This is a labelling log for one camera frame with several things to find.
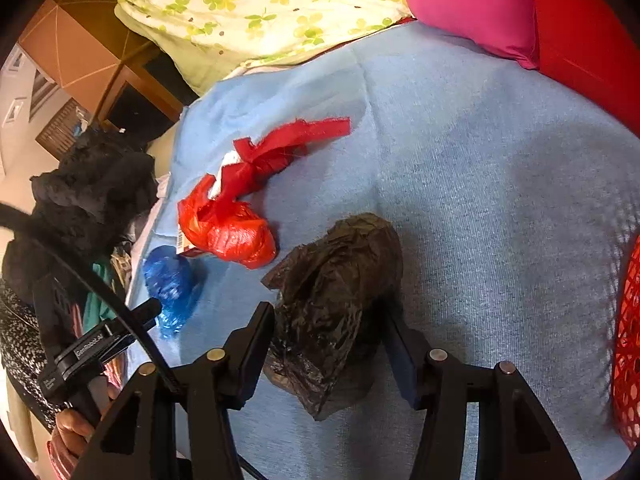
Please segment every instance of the plastic bag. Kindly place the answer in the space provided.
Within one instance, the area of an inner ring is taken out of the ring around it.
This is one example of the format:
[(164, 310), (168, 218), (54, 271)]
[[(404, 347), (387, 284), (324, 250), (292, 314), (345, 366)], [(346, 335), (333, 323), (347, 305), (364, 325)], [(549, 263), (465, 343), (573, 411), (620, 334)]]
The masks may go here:
[(280, 290), (265, 375), (315, 420), (365, 397), (381, 336), (375, 303), (396, 294), (401, 278), (398, 234), (372, 213), (293, 249), (262, 279)]
[(218, 179), (206, 174), (190, 195), (178, 202), (181, 231), (197, 248), (222, 260), (239, 262), (249, 269), (270, 263), (276, 244), (267, 221), (247, 202), (236, 200), (261, 189), (298, 152), (305, 152), (306, 143), (347, 135), (350, 127), (349, 118), (311, 123), (297, 120), (271, 131), (256, 145), (249, 138), (235, 140), (235, 151), (225, 155)]
[(191, 291), (195, 279), (189, 261), (176, 254), (175, 247), (163, 245), (151, 251), (143, 272), (149, 296), (162, 304), (160, 334), (164, 338), (175, 336), (193, 314)]

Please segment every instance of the metal screw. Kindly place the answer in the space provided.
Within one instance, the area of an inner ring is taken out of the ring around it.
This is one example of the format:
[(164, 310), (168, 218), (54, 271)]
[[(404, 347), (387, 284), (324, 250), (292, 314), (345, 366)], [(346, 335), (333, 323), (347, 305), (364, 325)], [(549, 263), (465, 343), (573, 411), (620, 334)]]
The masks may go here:
[(447, 354), (442, 348), (434, 348), (429, 352), (429, 357), (434, 361), (444, 361), (449, 354)]
[(140, 368), (138, 368), (138, 373), (140, 375), (151, 375), (153, 372), (156, 371), (156, 365), (153, 364), (152, 362), (148, 362), (148, 363), (143, 363), (140, 365)]
[(511, 375), (516, 371), (516, 365), (511, 361), (500, 361), (500, 364), (498, 364), (498, 368), (500, 368), (500, 371), (503, 374), (507, 375)]
[(225, 351), (222, 348), (212, 348), (207, 352), (207, 359), (209, 361), (220, 361), (226, 356)]

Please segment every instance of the pink pillow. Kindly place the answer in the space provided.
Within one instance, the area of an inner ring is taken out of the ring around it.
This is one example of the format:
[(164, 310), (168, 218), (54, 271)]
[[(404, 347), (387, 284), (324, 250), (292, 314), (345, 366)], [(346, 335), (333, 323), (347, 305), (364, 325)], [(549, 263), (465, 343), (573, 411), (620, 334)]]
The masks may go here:
[(414, 16), (432, 27), (475, 41), (492, 54), (538, 68), (533, 0), (407, 0)]

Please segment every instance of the person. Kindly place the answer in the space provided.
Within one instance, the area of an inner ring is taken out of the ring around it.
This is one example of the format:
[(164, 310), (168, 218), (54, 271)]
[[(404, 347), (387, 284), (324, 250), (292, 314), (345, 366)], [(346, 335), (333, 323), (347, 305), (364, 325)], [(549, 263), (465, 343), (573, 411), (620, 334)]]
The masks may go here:
[[(113, 402), (120, 391), (113, 383), (108, 383), (107, 393)], [(102, 412), (103, 417), (110, 405)], [(56, 414), (56, 425), (51, 432), (51, 440), (47, 442), (47, 451), (58, 480), (71, 478), (71, 474), (85, 452), (94, 431), (95, 428), (89, 421), (72, 408), (67, 408)]]

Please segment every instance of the blue bedsheet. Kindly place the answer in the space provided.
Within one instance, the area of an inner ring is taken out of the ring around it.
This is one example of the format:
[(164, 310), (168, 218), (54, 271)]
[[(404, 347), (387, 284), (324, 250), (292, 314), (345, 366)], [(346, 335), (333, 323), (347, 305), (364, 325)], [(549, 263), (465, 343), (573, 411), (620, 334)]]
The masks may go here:
[[(584, 480), (613, 473), (628, 454), (609, 389), (619, 276), (639, 225), (638, 139), (539, 73), (411, 23), (286, 72), (220, 82), (193, 104), (146, 252), (175, 243), (177, 201), (216, 172), (231, 140), (327, 116), (349, 116), (351, 135), (250, 199), (278, 258), (350, 214), (388, 219), (404, 251), (408, 323), (466, 362), (514, 361)], [(222, 344), (259, 301), (274, 301), (260, 284), (267, 269), (213, 256), (197, 266), (205, 281), (194, 316), (175, 340), (158, 341), (171, 365)], [(134, 286), (138, 304), (146, 291), (140, 279)], [(146, 360), (137, 346), (129, 357), (132, 370)], [(423, 416), (401, 399), (384, 352), (376, 359), (367, 399), (324, 422), (261, 378), (230, 415), (239, 452), (270, 479), (408, 478)], [(183, 452), (186, 439), (182, 418)]]

